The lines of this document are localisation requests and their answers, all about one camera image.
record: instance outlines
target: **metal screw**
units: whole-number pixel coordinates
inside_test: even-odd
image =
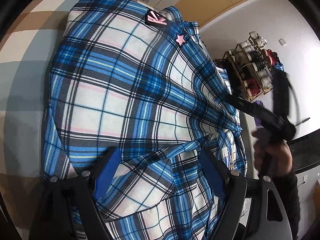
[[[90,171],[82,171],[81,175],[83,177],[88,177],[90,175]]]
[[[50,182],[57,182],[57,180],[58,180],[58,177],[53,176],[53,177],[51,177]]]
[[[230,174],[231,174],[232,176],[237,177],[237,176],[239,176],[239,171],[232,170],[232,171],[230,171]]]
[[[269,176],[263,176],[263,180],[264,180],[265,182],[270,182],[270,181],[271,181],[271,179],[270,179]]]

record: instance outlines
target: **star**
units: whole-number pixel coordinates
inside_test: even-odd
[[[179,43],[179,45],[181,46],[183,43],[186,43],[186,41],[183,39],[184,35],[179,35],[177,34],[177,39],[176,42]]]

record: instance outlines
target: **hand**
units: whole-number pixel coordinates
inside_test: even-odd
[[[253,132],[252,136],[257,137],[257,132]],[[289,146],[285,141],[282,141],[278,144],[270,144],[265,147],[265,149],[261,148],[261,143],[258,140],[254,145],[254,167],[260,172],[263,157],[265,152],[268,152],[272,157],[278,158],[278,165],[276,169],[276,177],[282,177],[288,174],[292,170],[292,155],[289,149]]]

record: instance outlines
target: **garment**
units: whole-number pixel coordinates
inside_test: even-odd
[[[298,179],[293,170],[291,170],[289,174],[283,177],[273,178],[273,183],[276,186],[276,189],[279,193],[284,209],[288,216],[293,240],[296,240],[298,238],[297,234],[300,221],[300,202],[297,182]]]
[[[245,175],[239,111],[223,101],[227,74],[201,49],[197,24],[170,7],[166,27],[146,25],[148,10],[80,0],[70,11],[50,71],[44,174],[70,178],[117,146],[121,164],[96,202],[114,239],[202,239],[224,201],[198,154],[208,147]]]

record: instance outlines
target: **power cord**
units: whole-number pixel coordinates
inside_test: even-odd
[[[302,183],[300,183],[300,184],[299,184],[299,186],[298,186],[298,188],[299,188],[302,184],[305,184],[305,181],[304,181],[304,182],[302,182]]]

